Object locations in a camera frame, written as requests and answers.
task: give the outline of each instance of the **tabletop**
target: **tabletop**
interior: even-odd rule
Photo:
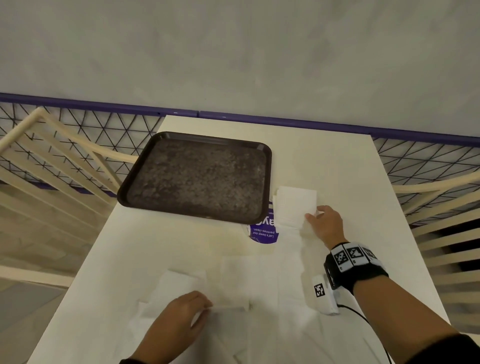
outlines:
[[[342,215],[349,240],[370,246],[393,280],[448,320],[370,136],[177,116],[158,131],[267,144],[271,194],[281,185],[316,190],[318,204]],[[274,249],[239,224],[117,204],[29,364],[106,363],[135,302],[166,269],[205,269],[215,280],[222,257]]]

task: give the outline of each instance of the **tray rim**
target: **tray rim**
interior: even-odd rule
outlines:
[[[242,219],[219,219],[219,218],[212,218],[205,215],[199,214],[180,214],[178,212],[160,210],[160,209],[145,209],[140,207],[133,206],[126,198],[127,192],[131,187],[133,181],[135,180],[136,175],[140,171],[141,167],[145,163],[146,158],[150,154],[153,146],[161,142],[163,139],[178,139],[178,140],[190,140],[190,141],[198,141],[210,144],[220,144],[220,145],[238,145],[252,149],[260,149],[266,157],[266,167],[265,167],[265,179],[264,179],[264,190],[262,196],[262,210],[260,215],[252,220],[242,220]],[[253,142],[247,140],[240,140],[240,139],[229,139],[229,138],[221,138],[216,136],[208,136],[208,135],[198,135],[198,134],[189,134],[189,133],[179,133],[179,132],[169,132],[169,131],[162,131],[158,132],[153,135],[150,140],[145,145],[145,148],[140,153],[137,161],[132,166],[132,169],[128,173],[125,180],[122,182],[118,192],[117,192],[117,201],[125,207],[130,208],[137,208],[141,210],[148,210],[148,211],[158,211],[158,212],[166,212],[170,214],[176,215],[184,215],[184,216],[192,216],[198,218],[208,218],[208,219],[215,219],[219,221],[226,221],[226,222],[234,222],[238,224],[244,225],[254,225],[262,222],[263,219],[268,215],[268,205],[270,201],[270,181],[271,181],[271,171],[272,171],[272,150],[268,145],[262,142]]]

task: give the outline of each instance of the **person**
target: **person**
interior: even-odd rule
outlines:
[[[330,206],[305,217],[329,250],[346,243],[343,221]],[[466,363],[479,360],[480,348],[388,276],[354,283],[353,294],[396,364]],[[194,291],[170,302],[154,321],[133,355],[122,364],[166,364],[200,335],[212,303]],[[191,326],[193,317],[201,312]]]

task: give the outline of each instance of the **person's left hand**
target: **person's left hand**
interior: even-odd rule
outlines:
[[[201,292],[193,291],[170,302],[148,329],[137,350],[130,357],[145,364],[170,363],[193,344],[204,328],[212,307]],[[195,314],[202,311],[192,325]]]

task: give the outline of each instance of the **black cable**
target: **black cable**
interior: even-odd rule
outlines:
[[[338,306],[338,307],[346,308],[347,310],[350,310],[351,312],[355,312],[358,316],[360,316],[361,318],[363,318],[367,324],[370,325],[370,322],[368,322],[367,318],[366,318],[364,315],[362,315],[360,312],[358,312],[357,310],[354,310],[354,309],[351,308],[351,307],[345,306],[344,304],[337,304],[337,306]],[[385,349],[385,346],[383,346],[383,348],[384,348],[384,350],[385,350],[385,354],[387,354],[388,362],[389,362],[390,364],[392,364],[392,359],[390,359],[390,355],[388,355],[387,349]]]

